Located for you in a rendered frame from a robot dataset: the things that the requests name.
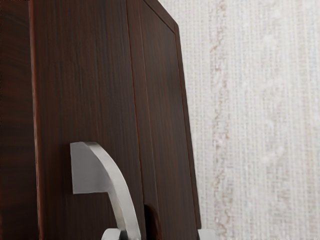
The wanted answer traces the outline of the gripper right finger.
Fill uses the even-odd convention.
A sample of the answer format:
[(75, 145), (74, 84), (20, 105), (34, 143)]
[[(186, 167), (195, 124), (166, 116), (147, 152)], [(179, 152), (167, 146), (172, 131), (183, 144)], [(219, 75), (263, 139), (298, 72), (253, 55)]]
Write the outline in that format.
[(202, 228), (197, 230), (197, 240), (217, 240), (217, 235), (213, 229)]

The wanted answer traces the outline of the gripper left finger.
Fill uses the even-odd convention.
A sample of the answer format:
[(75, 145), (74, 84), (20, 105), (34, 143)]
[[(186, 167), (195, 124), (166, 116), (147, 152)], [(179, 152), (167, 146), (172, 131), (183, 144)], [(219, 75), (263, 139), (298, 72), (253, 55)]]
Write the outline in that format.
[(128, 240), (128, 234), (126, 230), (108, 228), (104, 231), (101, 240)]

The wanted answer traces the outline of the dark wood drawer cabinet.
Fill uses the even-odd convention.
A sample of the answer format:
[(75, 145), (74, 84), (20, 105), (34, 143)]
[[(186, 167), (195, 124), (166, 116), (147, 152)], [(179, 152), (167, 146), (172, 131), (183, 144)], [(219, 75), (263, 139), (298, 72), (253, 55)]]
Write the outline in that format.
[(101, 240), (71, 143), (122, 173), (141, 240), (200, 240), (179, 26), (159, 0), (0, 0), (0, 240)]

